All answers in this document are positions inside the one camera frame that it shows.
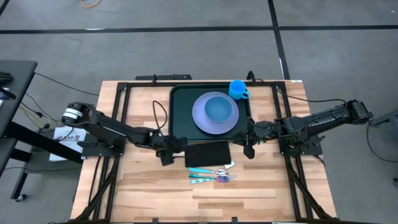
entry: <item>black desk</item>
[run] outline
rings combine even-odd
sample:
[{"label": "black desk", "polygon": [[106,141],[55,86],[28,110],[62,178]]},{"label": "black desk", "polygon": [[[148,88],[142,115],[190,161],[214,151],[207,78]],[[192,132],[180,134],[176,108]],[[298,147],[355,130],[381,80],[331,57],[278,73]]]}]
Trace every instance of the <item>black desk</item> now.
[{"label": "black desk", "polygon": [[[34,76],[37,62],[16,61],[16,60],[0,60],[0,71],[9,72],[14,80],[0,88],[9,88],[9,91],[16,95],[15,100],[5,100],[0,106],[0,176],[7,165],[8,160],[17,159],[19,161],[30,161],[32,153],[25,152],[15,148],[17,141],[22,141],[31,146],[43,149],[49,153],[61,156],[69,161],[82,164],[81,154],[76,152],[59,142],[56,142],[44,135],[29,130],[12,121],[19,104],[21,103],[30,82]],[[17,182],[12,199],[19,196],[19,192],[26,179],[26,173],[23,170]]]}]

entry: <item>blue mug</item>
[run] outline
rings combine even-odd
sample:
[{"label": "blue mug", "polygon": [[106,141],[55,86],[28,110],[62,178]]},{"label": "blue mug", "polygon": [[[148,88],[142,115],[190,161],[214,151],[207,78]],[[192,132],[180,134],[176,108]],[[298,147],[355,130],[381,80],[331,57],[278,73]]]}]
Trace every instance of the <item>blue mug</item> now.
[{"label": "blue mug", "polygon": [[228,95],[234,100],[239,100],[239,99],[248,99],[250,93],[246,91],[246,84],[244,84],[243,81],[233,80],[229,84]]}]

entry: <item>black metal frame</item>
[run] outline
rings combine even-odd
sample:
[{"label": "black metal frame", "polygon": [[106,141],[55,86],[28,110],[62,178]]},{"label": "black metal frame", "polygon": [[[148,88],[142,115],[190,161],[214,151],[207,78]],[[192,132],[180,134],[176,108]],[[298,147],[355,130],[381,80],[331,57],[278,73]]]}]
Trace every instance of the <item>black metal frame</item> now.
[{"label": "black metal frame", "polygon": [[[251,82],[246,82],[247,86],[269,86],[272,88],[272,94],[274,98],[274,103],[275,103],[275,111],[277,114],[277,118],[282,118],[282,110],[280,108],[280,103],[279,103],[279,96],[277,92],[277,88],[282,92],[282,98],[284,101],[284,107],[285,107],[285,112],[287,117],[291,116],[291,110],[289,106],[289,99],[287,98],[287,91],[286,91],[286,86],[285,82],[257,82],[255,79],[255,76],[252,72],[249,72],[248,80],[251,80]],[[126,117],[127,117],[127,110],[129,106],[129,97],[130,97],[130,92],[131,88],[133,87],[148,87],[148,86],[175,86],[175,85],[189,85],[189,84],[194,84],[194,85],[200,85],[200,84],[214,84],[215,82],[157,82],[156,81],[156,76],[151,82],[145,82],[145,83],[118,83],[118,89],[116,92],[115,96],[115,101],[114,101],[114,106],[113,106],[113,113],[112,113],[112,118],[116,119],[116,115],[118,113],[118,107],[119,107],[119,102],[120,102],[120,96],[123,90],[126,91],[125,97],[124,97],[124,103],[123,103],[123,108],[122,108],[122,116],[121,116],[121,122],[125,123],[126,122]],[[287,175],[288,175],[288,180],[289,180],[289,187],[290,187],[290,192],[292,196],[292,203],[293,203],[293,208],[294,208],[294,215],[296,222],[304,222],[304,223],[350,223],[354,224],[357,222],[344,222],[340,221],[338,218],[333,218],[329,216],[325,211],[319,206],[319,204],[316,202],[316,200],[312,197],[311,193],[307,189],[306,181],[305,181],[305,175],[303,171],[303,164],[300,155],[295,157],[295,163],[296,167],[298,170],[298,173],[294,170],[292,161],[290,156],[287,153],[283,153],[283,148],[288,147],[285,142],[279,141],[279,147],[281,154],[284,155],[285,158],[285,165],[287,169]],[[88,217],[90,216],[91,211],[95,209],[93,220],[90,220],[90,222],[109,222],[111,218],[111,212],[112,212],[112,206],[113,206],[113,198],[114,198],[114,191],[116,188],[116,179],[117,179],[117,172],[118,172],[118,165],[119,165],[119,157],[116,157],[114,159],[114,164],[112,166],[112,169],[109,172],[109,175],[106,177],[106,173],[108,170],[108,157],[105,157],[105,161],[103,164],[103,168],[101,170],[101,178],[99,181],[99,187],[98,187],[98,192],[96,195],[93,197],[93,199],[89,202],[89,207],[87,210],[83,212],[82,215],[84,215],[83,220],[87,220],[88,222]],[[98,219],[99,213],[100,213],[100,203],[101,203],[101,197],[103,193],[105,192],[106,188],[109,186],[109,194],[108,194],[108,201],[106,204],[106,210],[105,210],[105,218],[104,219]],[[303,218],[300,213],[300,206],[299,206],[299,198],[297,195],[296,191],[296,186],[300,189],[300,191],[303,193],[303,199],[305,203],[305,211],[306,211],[306,218]],[[314,219],[313,218],[313,213],[314,211],[317,216],[320,219]]]}]

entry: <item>mug handle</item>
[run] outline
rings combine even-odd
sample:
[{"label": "mug handle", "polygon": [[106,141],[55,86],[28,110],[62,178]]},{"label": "mug handle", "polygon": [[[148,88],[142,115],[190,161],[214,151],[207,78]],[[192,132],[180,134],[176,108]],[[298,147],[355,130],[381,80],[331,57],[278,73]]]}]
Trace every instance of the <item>mug handle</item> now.
[{"label": "mug handle", "polygon": [[243,94],[242,94],[242,98],[243,99],[248,99],[249,96],[250,96],[250,93],[248,91],[244,91]]}]

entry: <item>purple plate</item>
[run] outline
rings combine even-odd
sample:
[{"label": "purple plate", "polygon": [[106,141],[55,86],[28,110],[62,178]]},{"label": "purple plate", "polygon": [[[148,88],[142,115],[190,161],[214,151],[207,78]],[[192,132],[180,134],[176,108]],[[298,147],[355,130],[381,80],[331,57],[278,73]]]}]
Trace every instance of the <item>purple plate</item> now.
[{"label": "purple plate", "polygon": [[[232,105],[231,116],[222,123],[210,120],[205,112],[205,105],[208,100],[215,96],[226,98]],[[204,132],[209,134],[224,134],[233,129],[239,119],[239,110],[235,101],[231,97],[220,92],[209,92],[200,96],[193,104],[192,117],[195,124]]]}]

